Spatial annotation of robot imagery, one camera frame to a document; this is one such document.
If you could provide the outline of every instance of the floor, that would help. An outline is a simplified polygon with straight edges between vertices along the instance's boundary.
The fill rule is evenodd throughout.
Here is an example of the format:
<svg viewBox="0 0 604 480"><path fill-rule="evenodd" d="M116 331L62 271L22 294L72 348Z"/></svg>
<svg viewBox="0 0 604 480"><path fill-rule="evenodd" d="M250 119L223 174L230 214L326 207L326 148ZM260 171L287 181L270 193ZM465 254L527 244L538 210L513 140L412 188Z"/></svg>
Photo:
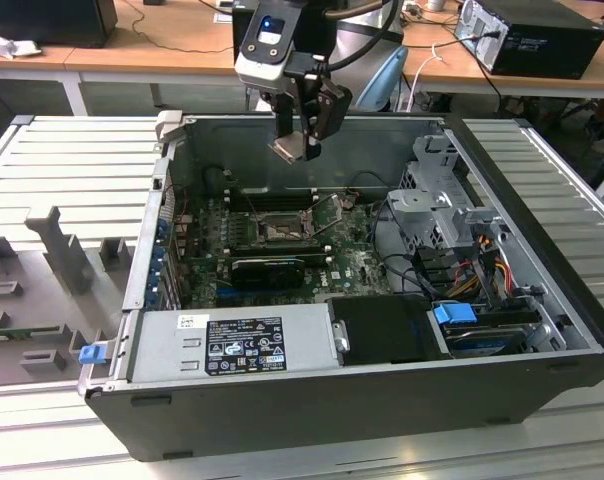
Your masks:
<svg viewBox="0 0 604 480"><path fill-rule="evenodd" d="M94 115L155 115L148 85L90 83L83 86ZM171 108L189 113L235 113L244 111L241 87L162 85L162 99ZM490 118L495 97L456 95L451 109L466 117ZM545 100L545 110L562 109L564 100ZM0 135L16 114L71 115L62 86L57 82L0 80ZM545 129L549 143L587 180L599 169L602 154L589 148L584 124L590 112L581 112L558 127Z"/></svg>

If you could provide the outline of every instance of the motherboard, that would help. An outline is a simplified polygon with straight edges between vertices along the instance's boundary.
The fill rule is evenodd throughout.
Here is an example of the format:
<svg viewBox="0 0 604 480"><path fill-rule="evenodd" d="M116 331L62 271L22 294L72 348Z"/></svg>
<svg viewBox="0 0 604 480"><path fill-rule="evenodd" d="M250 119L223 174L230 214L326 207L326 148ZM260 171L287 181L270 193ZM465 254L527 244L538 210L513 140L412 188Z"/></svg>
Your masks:
<svg viewBox="0 0 604 480"><path fill-rule="evenodd" d="M190 308L319 303L391 293L372 205L340 193L209 198L189 225Z"/></svg>

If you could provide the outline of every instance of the black computer case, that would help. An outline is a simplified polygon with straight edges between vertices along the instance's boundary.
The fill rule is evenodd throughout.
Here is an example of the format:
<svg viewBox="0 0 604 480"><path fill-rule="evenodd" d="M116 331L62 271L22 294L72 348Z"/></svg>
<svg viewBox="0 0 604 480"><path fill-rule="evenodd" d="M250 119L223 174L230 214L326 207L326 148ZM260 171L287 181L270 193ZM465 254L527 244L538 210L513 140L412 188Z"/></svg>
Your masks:
<svg viewBox="0 0 604 480"><path fill-rule="evenodd" d="M500 36L463 44L493 75L579 79L604 40L602 25L552 0L467 0L456 37L489 32Z"/></svg>
<svg viewBox="0 0 604 480"><path fill-rule="evenodd" d="M113 0L0 0L0 36L11 40L100 48L117 21Z"/></svg>

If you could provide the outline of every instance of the desk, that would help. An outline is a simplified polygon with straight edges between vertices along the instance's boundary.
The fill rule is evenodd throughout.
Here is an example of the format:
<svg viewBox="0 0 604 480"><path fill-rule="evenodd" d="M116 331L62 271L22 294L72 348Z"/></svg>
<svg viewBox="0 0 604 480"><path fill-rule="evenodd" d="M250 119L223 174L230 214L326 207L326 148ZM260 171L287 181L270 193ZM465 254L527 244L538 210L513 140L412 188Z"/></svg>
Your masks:
<svg viewBox="0 0 604 480"><path fill-rule="evenodd" d="M604 15L604 4L583 0L562 0L561 3L587 18ZM442 22L456 12L457 5L449 2L444 12L426 13L427 19ZM405 29L405 45L431 45L451 41L453 36L434 25L411 24ZM437 53L443 62L431 61L420 73L420 88L441 93L493 93L470 53L460 44L442 47ZM412 49L404 73L413 78L420 64L431 56L430 49ZM505 95L548 97L604 98L604 42L580 80L555 78L491 76L491 80Z"/></svg>
<svg viewBox="0 0 604 480"><path fill-rule="evenodd" d="M213 23L214 13L197 0L169 0L166 5L144 6L142 0L128 0L146 18L139 31L162 45L182 49L221 50L233 45L231 26ZM593 18L604 14L604 4L563 0L583 15ZM82 97L84 82L124 82L151 84L154 103L159 104L157 84L240 86L233 70L231 49L221 53L182 53L160 49L133 33L131 26L140 18L125 0L115 0L118 26L107 47L73 49L44 47L39 57L0 58L0 79L53 80L64 86L75 115L87 115ZM455 12L449 2L439 14L427 14L432 20L444 20ZM430 45L450 41L449 32L437 25L412 24L405 30L407 45ZM471 55L461 45L438 51L444 62L432 61L420 75L420 89L449 93L492 93ZM413 78L428 49L412 49L404 72ZM604 43L581 80L557 80L526 77L492 77L505 95L604 98Z"/></svg>

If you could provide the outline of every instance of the power supply label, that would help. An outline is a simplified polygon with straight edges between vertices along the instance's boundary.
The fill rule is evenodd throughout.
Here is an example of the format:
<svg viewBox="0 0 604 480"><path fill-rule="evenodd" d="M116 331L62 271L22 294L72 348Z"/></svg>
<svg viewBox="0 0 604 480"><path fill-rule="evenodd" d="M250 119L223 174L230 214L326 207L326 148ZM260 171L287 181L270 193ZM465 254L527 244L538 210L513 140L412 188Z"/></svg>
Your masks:
<svg viewBox="0 0 604 480"><path fill-rule="evenodd" d="M286 370L282 317L207 322L204 367L209 375Z"/></svg>

